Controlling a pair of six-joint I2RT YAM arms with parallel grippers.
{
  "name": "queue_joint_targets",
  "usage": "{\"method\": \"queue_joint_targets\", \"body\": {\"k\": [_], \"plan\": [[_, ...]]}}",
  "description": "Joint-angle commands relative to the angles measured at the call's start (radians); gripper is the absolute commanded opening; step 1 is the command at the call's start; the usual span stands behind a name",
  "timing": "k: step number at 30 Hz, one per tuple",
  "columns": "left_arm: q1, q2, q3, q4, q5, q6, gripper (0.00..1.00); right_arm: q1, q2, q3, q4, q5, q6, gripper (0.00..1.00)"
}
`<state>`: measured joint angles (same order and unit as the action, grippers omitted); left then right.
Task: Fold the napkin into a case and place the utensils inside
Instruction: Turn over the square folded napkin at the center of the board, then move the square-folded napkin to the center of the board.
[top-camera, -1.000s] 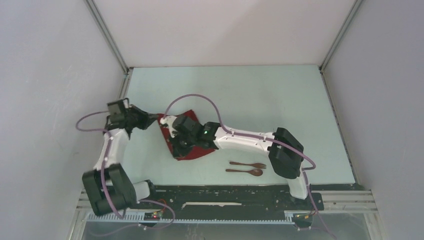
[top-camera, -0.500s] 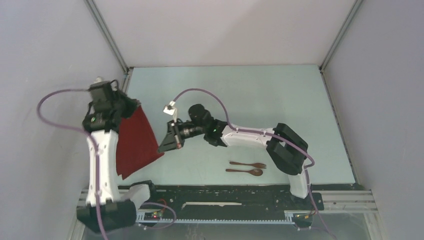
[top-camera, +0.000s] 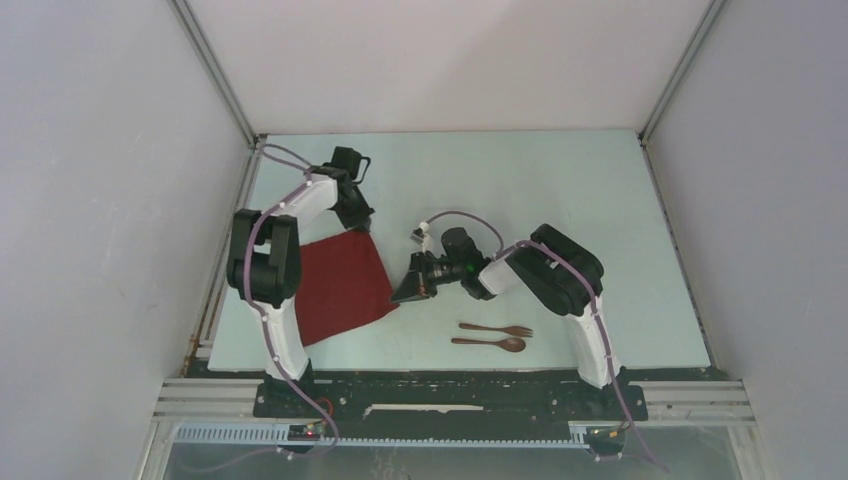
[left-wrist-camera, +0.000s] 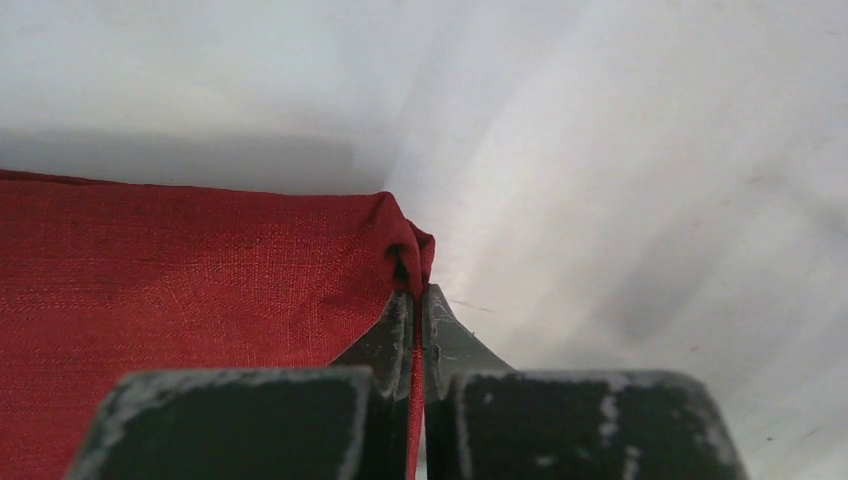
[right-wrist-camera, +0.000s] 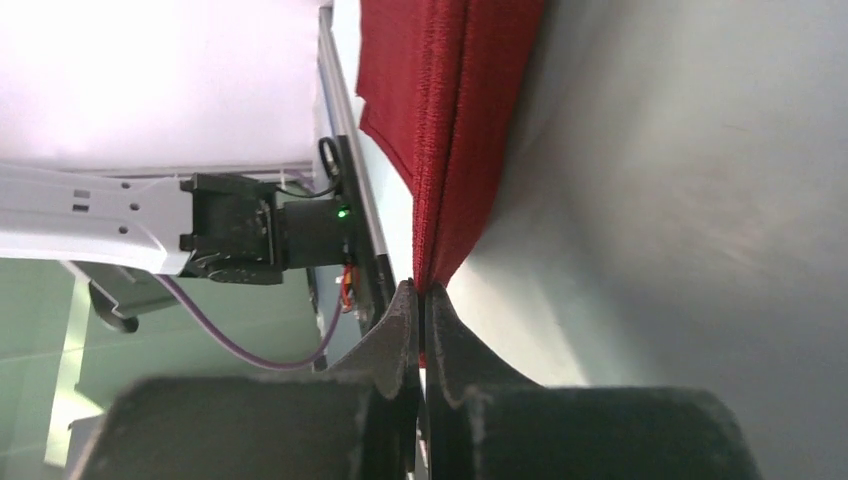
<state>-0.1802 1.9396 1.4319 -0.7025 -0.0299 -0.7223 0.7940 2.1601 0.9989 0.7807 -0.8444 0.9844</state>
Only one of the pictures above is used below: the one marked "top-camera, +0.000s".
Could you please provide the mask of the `red cloth napkin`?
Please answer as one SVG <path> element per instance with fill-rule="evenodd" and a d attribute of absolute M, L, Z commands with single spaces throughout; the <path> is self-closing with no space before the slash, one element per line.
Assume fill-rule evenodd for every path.
<path fill-rule="evenodd" d="M 398 306 L 372 236 L 349 231 L 301 247 L 294 297 L 300 339 L 308 347 L 380 320 Z"/>

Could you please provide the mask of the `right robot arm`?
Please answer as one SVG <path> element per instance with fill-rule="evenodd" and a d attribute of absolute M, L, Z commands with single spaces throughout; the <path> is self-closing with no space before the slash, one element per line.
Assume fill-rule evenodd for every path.
<path fill-rule="evenodd" d="M 581 392 L 585 411 L 606 418 L 622 403 L 613 383 L 621 364 L 612 351 L 601 315 L 600 260 L 549 224 L 540 225 L 527 240 L 486 256 L 462 227 L 444 231 L 441 256 L 428 245 L 429 225 L 413 232 L 420 250 L 410 255 L 406 275 L 392 292 L 394 304 L 435 297 L 442 285 L 457 283 L 475 300 L 488 301 L 519 284 L 550 312 L 564 318 L 572 331 L 577 372 L 587 383 Z"/>

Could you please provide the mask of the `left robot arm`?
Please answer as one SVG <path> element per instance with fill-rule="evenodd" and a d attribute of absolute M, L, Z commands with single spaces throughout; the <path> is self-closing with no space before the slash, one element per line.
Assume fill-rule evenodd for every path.
<path fill-rule="evenodd" d="M 294 151 L 272 144 L 293 159 L 262 157 L 291 167 L 302 179 L 265 210 L 241 209 L 233 216 L 226 280 L 254 311 L 268 351 L 267 373 L 285 380 L 277 402 L 292 416 L 316 403 L 315 388 L 301 380 L 310 360 L 299 333 L 294 298 L 302 280 L 300 230 L 319 214 L 333 212 L 344 230 L 368 232 L 374 209 L 360 190 L 371 158 L 337 146 L 331 159 L 314 165 Z"/>

